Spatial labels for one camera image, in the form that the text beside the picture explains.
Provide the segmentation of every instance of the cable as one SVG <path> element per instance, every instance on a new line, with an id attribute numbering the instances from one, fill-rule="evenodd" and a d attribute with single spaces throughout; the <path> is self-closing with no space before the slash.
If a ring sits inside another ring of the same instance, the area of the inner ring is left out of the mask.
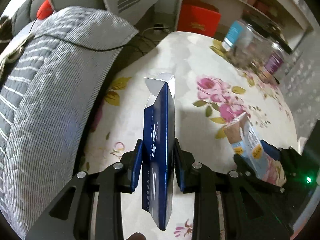
<path id="1" fill-rule="evenodd" d="M 33 22 L 33 24 L 31 25 L 31 28 L 30 28 L 30 31 L 29 31 L 29 33 L 31 32 L 31 30 L 32 30 L 32 27 L 33 27 L 33 25 L 35 25 L 35 23 L 36 23 L 36 20 L 37 19 L 35 19 L 35 21 Z"/>
<path id="2" fill-rule="evenodd" d="M 151 27 L 151 28 L 147 28 L 147 29 L 145 29 L 142 33 L 141 33 L 141 35 L 143 36 L 143 34 L 147 31 L 147 30 L 153 30 L 153 29 L 159 29 L 159 30 L 165 30 L 165 29 L 170 29 L 171 27 Z"/>
<path id="3" fill-rule="evenodd" d="M 112 50 L 116 50 L 116 49 L 120 49 L 120 48 L 123 48 L 123 47 L 134 47 L 136 48 L 139 52 L 141 52 L 141 54 L 144 56 L 145 53 L 138 47 L 138 46 L 135 46 L 135 45 L 131 45 L 131 44 L 125 44 L 125 45 L 122 45 L 122 46 L 118 46 L 118 47 L 114 47 L 114 48 L 111 48 L 111 49 L 92 49 L 92 48 L 89 48 L 89 47 L 86 47 L 86 46 L 83 46 L 81 44 L 77 44 L 77 43 L 74 43 L 72 41 L 67 41 L 67 40 L 64 40 L 64 39 L 61 39 L 61 38 L 58 38 L 56 36 L 52 36 L 50 34 L 42 34 L 34 39 L 38 39 L 38 38 L 41 38 L 43 36 L 47 36 L 47 37 L 51 37 L 51 38 L 54 38 L 54 39 L 57 39 L 57 40 L 60 40 L 60 41 L 64 41 L 66 43 L 70 43 L 72 45 L 75 45 L 75 46 L 78 46 L 80 48 L 83 48 L 83 49 L 87 49 L 87 50 L 91 50 L 91 51 L 95 51 L 95 52 L 107 52 L 107 51 L 112 51 Z"/>
<path id="4" fill-rule="evenodd" d="M 152 39 L 150 39 L 150 38 L 148 38 L 148 37 L 146 37 L 146 36 L 142 36 L 141 34 L 137 34 L 137 36 L 139 36 L 139 37 L 141 37 L 141 38 L 145 38 L 146 40 L 148 40 L 148 41 L 151 41 L 152 42 L 152 44 L 154 45 L 154 46 L 156 46 L 156 44 L 155 44 L 155 42 L 152 40 Z"/>

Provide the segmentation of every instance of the stuffed toy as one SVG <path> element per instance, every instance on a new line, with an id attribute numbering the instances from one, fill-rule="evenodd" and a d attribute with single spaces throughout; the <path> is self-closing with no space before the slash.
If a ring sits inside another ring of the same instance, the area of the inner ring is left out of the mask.
<path id="1" fill-rule="evenodd" d="M 43 20 L 49 17 L 53 13 L 53 9 L 49 3 L 49 0 L 45 0 L 40 6 L 37 12 L 37 19 Z"/>

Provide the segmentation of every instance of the floral tablecloth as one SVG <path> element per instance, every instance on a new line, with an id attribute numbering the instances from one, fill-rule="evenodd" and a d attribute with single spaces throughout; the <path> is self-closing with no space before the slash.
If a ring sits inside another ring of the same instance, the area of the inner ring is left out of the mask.
<path id="1" fill-rule="evenodd" d="M 223 173 L 235 168 L 234 152 L 222 128 L 243 112 L 250 116 L 260 139 L 275 147 L 297 149 L 292 114 L 281 92 L 255 74 L 235 69 L 209 48 L 213 41 L 195 33 L 174 32 L 119 72 L 105 92 L 80 169 L 102 171 L 134 149 L 143 136 L 144 106 L 149 97 L 143 77 L 161 72 L 175 76 L 175 136 L 196 161 Z M 125 239 L 140 232 L 147 240 L 190 240 L 194 195 L 183 195 L 176 182 L 173 191 L 172 215 L 165 232 L 141 208 L 141 179 L 134 194 L 122 194 Z M 222 239 L 223 228 L 220 225 Z"/>

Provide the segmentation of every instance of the glass jar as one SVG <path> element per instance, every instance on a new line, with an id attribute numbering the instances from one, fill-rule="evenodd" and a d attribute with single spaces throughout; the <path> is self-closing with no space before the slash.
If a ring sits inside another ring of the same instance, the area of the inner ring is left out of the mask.
<path id="1" fill-rule="evenodd" d="M 265 58 L 265 47 L 269 35 L 265 29 L 247 18 L 245 30 L 241 32 L 236 43 L 226 54 L 227 59 L 237 68 L 248 69 L 255 59 Z"/>
<path id="2" fill-rule="evenodd" d="M 263 61 L 263 65 L 257 65 L 255 72 L 264 83 L 269 83 L 272 80 L 275 72 L 280 66 L 287 62 L 292 53 L 291 48 L 277 35 L 271 35 L 268 38 L 270 54 Z"/>

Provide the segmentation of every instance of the red box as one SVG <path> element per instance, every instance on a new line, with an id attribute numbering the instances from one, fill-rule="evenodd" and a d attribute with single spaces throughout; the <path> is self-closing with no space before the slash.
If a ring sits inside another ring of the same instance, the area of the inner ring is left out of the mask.
<path id="1" fill-rule="evenodd" d="M 257 8 L 259 11 L 263 12 L 264 14 L 267 13 L 267 11 L 269 10 L 269 6 L 265 5 L 264 3 L 257 1 L 254 5 L 255 8 Z"/>
<path id="2" fill-rule="evenodd" d="M 213 37 L 221 18 L 221 14 L 215 10 L 213 5 L 199 0 L 183 2 L 177 31 Z"/>

